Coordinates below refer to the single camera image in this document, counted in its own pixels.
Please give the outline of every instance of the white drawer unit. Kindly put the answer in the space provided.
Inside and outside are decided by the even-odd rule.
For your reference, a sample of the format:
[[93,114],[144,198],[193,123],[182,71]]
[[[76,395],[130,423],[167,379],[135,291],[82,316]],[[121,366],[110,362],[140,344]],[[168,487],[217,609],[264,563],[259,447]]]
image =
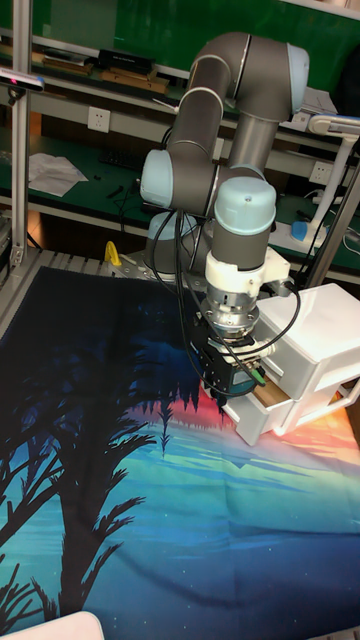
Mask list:
[[[360,393],[360,302],[336,284],[307,289],[300,296],[295,324],[262,360],[272,383],[265,401],[256,397],[257,387],[255,395],[231,398],[224,407],[250,445],[270,429],[281,435],[350,405]],[[255,334],[267,342],[290,322],[296,300],[293,295],[273,297],[258,306]],[[342,385],[349,381],[354,384],[345,389]],[[336,392],[338,399],[332,402]]]

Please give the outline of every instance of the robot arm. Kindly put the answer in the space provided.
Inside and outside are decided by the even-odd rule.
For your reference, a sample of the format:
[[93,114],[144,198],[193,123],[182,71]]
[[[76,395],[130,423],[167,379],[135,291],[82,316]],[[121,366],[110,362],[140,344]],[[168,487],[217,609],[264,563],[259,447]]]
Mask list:
[[[254,385],[245,384],[243,369],[231,366],[231,375],[219,377],[219,367],[229,364],[229,357],[216,336],[235,347],[239,357],[242,350],[246,353],[255,344],[250,334],[261,285],[281,282],[289,273],[289,264],[268,248],[276,193],[262,171],[279,122],[302,105],[308,69],[307,53],[288,44],[243,33],[212,40],[194,60],[167,149],[151,151],[143,169],[145,200],[215,218],[203,314],[211,316],[216,334],[200,322],[193,343],[201,345],[204,370],[206,358],[215,358],[209,382],[221,380],[228,394],[251,391]],[[227,99],[240,116],[224,167],[214,165],[212,156]],[[245,361],[254,371],[259,355]]]

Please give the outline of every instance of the white paper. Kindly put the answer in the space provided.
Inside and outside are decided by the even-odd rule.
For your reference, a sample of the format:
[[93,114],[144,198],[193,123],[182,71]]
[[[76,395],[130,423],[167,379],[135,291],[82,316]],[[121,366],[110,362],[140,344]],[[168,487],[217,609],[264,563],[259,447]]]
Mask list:
[[67,158],[35,153],[29,159],[29,188],[60,198],[87,178]]

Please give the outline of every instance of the electrical outlet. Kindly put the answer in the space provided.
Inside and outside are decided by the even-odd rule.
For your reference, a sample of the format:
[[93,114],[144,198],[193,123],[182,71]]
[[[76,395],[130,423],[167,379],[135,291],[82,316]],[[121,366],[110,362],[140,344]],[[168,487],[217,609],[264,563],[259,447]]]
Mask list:
[[327,184],[333,165],[330,162],[315,162],[309,182],[317,184]]
[[88,129],[108,133],[110,129],[110,111],[89,107]]

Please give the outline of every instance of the lab workbench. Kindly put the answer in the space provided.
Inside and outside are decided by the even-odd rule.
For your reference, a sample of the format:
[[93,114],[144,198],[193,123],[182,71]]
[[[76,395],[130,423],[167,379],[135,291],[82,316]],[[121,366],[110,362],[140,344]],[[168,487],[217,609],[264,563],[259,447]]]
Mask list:
[[[1,55],[0,65],[10,66],[8,56]],[[45,92],[31,95],[31,110],[45,116],[87,125],[89,106],[111,111],[110,131],[126,134],[150,142],[159,143],[175,117],[173,108],[178,106],[184,93],[181,86],[170,86],[168,93],[144,91],[126,85],[118,85],[101,79],[99,71],[90,76],[79,76],[63,70],[33,64],[34,73],[45,80]],[[6,87],[0,86],[0,104],[7,104]],[[238,111],[225,105],[215,157],[228,157]],[[334,158],[338,150],[336,139],[324,139],[308,132],[292,128],[291,123],[280,125],[276,140],[282,148],[273,148],[267,169],[293,174],[309,179],[318,156],[323,152]],[[299,152],[306,147],[306,153]]]
[[[0,150],[11,150],[11,132],[8,129],[0,128]],[[147,235],[151,215],[141,210],[140,195],[131,193],[132,185],[139,173],[99,162],[99,149],[44,136],[30,136],[30,154],[34,153],[65,156],[85,175],[88,182],[79,182],[62,198],[29,189],[30,209],[108,229],[120,230],[124,225],[124,230],[128,233]],[[120,185],[123,191],[118,196],[109,198],[108,196]],[[0,202],[11,205],[11,167],[6,164],[0,164]],[[291,224],[301,219],[298,211],[312,217],[316,205],[307,198],[279,198],[276,220]],[[358,212],[351,226],[360,231],[360,218],[357,216]],[[330,224],[332,219],[333,214],[329,213],[325,224]],[[277,249],[295,269],[304,259],[301,252]],[[340,244],[329,275],[338,280],[359,282],[360,256]]]

